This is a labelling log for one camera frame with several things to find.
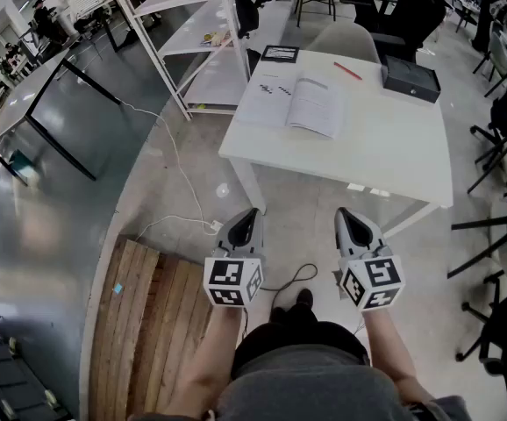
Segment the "black box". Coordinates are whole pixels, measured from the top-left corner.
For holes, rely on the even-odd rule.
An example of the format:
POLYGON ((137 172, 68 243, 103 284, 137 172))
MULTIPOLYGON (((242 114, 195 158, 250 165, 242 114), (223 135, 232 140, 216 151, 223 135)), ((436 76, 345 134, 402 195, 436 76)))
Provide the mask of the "black box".
POLYGON ((434 70, 388 55, 382 58, 382 86, 429 103, 436 103, 441 93, 434 70))

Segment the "black wheeled case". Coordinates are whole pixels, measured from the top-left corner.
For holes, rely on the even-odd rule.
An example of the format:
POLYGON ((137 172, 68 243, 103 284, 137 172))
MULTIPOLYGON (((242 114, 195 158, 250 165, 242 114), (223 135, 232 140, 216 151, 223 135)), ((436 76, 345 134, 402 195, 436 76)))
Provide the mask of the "black wheeled case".
POLYGON ((75 421, 21 357, 16 339, 1 335, 0 421, 75 421))

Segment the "person's black shorts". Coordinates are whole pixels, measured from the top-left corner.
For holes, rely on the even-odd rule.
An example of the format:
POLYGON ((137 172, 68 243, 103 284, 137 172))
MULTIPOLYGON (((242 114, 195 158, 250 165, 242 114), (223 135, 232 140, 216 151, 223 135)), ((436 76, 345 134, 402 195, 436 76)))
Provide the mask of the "person's black shorts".
POLYGON ((296 303, 289 310, 275 308, 270 320, 249 332, 238 345, 232 364, 232 379, 263 354, 288 346, 329 346, 354 357, 356 364, 370 363, 367 349, 345 327, 318 321, 311 308, 296 303))

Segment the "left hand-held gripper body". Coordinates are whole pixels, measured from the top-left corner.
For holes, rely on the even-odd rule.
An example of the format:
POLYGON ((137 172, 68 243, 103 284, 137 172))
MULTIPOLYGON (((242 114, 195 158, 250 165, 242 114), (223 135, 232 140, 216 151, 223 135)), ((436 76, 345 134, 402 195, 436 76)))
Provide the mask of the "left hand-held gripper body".
POLYGON ((247 307, 265 281, 263 244, 231 248, 219 243, 204 261, 204 290, 213 306, 247 307))

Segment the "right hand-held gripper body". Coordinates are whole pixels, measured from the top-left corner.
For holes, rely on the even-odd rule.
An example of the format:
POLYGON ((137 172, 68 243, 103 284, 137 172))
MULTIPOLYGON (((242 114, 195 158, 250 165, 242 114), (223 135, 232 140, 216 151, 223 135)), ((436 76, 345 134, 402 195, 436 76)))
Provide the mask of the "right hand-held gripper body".
POLYGON ((339 254, 339 288, 359 312, 394 304, 405 286, 398 255, 385 244, 341 247, 339 254))

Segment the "wooden pallet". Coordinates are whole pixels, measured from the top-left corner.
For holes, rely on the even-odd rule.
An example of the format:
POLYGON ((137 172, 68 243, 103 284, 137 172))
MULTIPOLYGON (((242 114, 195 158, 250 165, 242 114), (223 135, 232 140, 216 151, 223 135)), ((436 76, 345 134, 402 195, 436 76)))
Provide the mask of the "wooden pallet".
POLYGON ((210 316, 201 266, 118 237, 97 307, 89 421, 166 408, 210 316))

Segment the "black-legged grey table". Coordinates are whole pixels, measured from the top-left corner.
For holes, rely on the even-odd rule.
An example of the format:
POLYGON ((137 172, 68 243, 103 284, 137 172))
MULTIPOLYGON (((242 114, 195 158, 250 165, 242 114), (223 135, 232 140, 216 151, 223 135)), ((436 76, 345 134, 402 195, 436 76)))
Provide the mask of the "black-legged grey table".
MULTIPOLYGON (((111 100, 113 103, 120 105, 121 101, 113 96, 106 88, 98 82, 90 78, 76 65, 68 61, 69 51, 65 50, 43 65, 36 68, 32 74, 25 78, 5 100, 3 108, 0 110, 0 139, 8 132, 15 129, 20 124, 27 122, 35 132, 48 143, 57 153, 59 153, 67 162, 88 177, 91 181, 96 179, 90 171, 81 164, 66 148, 64 148, 51 133, 33 116, 33 112, 37 107, 39 100, 43 97, 47 88, 54 80, 61 68, 65 68, 86 82, 91 88, 111 100)), ((24 186, 28 186, 26 181, 17 173, 8 161, 0 154, 0 164, 14 178, 21 182, 24 186)))

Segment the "red pen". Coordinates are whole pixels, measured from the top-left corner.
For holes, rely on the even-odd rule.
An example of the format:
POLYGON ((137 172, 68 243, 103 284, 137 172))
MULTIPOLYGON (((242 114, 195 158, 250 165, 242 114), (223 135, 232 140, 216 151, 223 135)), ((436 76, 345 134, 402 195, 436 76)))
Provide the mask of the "red pen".
POLYGON ((339 68, 341 69, 342 71, 344 71, 345 73, 349 74, 350 76, 352 76, 353 78, 359 80, 359 81, 362 81, 362 77, 359 76, 358 74, 356 74, 354 71, 350 70, 349 68, 343 66, 342 64, 338 63, 337 61, 335 61, 333 63, 333 65, 336 67, 336 68, 339 68))

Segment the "person's grey shirt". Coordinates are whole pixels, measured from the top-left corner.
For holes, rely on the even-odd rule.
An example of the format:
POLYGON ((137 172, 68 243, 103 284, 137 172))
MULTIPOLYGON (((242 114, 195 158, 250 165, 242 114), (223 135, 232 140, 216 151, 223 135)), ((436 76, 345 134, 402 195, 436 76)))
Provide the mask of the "person's grey shirt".
POLYGON ((241 367, 216 421, 472 421, 464 400, 403 403, 383 372, 332 348, 287 347, 241 367))

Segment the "white metal shelving rack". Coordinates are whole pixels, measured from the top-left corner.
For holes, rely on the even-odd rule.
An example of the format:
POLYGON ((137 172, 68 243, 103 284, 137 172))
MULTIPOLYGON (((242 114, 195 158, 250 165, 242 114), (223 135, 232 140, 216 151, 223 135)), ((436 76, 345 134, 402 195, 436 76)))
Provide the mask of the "white metal shelving rack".
POLYGON ((234 0, 118 0, 150 60, 185 118, 233 114, 254 69, 254 58, 276 45, 293 0, 252 0, 259 28, 239 39, 234 0), (230 31, 219 47, 200 46, 207 32, 230 31))

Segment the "person's left forearm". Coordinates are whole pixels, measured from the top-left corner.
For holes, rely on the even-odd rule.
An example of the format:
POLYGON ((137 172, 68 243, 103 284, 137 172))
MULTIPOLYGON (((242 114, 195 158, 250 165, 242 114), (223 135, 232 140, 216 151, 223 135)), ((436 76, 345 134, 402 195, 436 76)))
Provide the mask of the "person's left forearm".
POLYGON ((242 310, 213 308, 211 320, 195 355, 183 371, 168 407, 169 416, 199 419, 212 410, 231 380, 242 310))

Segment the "teal box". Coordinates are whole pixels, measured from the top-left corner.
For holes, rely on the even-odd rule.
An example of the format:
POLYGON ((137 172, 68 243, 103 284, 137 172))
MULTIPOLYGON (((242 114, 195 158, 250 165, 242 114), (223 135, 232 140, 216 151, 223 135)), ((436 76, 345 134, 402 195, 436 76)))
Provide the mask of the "teal box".
POLYGON ((33 162, 18 149, 11 154, 9 164, 17 174, 26 180, 36 178, 39 175, 33 162))

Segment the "person's right forearm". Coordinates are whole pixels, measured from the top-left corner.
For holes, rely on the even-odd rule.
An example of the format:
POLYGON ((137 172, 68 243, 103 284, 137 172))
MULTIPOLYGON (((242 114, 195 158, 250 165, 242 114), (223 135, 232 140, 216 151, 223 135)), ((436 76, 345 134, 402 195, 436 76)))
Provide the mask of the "person's right forearm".
POLYGON ((386 374, 395 384, 405 404, 433 400, 417 379, 411 355, 386 309, 362 313, 368 334, 372 366, 386 374))

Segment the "black framed picture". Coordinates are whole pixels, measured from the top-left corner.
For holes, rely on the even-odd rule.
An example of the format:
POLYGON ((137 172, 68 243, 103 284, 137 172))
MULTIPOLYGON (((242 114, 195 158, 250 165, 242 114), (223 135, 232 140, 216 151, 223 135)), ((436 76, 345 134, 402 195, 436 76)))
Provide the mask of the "black framed picture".
POLYGON ((261 60, 277 63, 296 63, 299 51, 300 49, 295 46, 267 45, 261 55, 261 60))

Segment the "yellow items on shelf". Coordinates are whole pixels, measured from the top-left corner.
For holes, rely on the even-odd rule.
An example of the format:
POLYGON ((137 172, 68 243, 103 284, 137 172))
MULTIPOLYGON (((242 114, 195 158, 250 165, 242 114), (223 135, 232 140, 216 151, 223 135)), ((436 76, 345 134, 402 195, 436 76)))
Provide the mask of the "yellow items on shelf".
POLYGON ((204 47, 219 47, 222 46, 227 40, 231 39, 231 32, 207 32, 204 39, 200 42, 200 46, 204 47))

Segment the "white booklet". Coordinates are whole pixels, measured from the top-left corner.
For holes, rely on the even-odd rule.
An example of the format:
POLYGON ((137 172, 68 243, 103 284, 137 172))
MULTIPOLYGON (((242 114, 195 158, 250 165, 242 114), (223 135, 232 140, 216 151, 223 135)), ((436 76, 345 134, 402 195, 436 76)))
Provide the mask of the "white booklet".
POLYGON ((261 74, 250 81, 237 116, 250 125, 301 128, 333 139, 344 124, 344 104, 337 87, 320 76, 261 74))

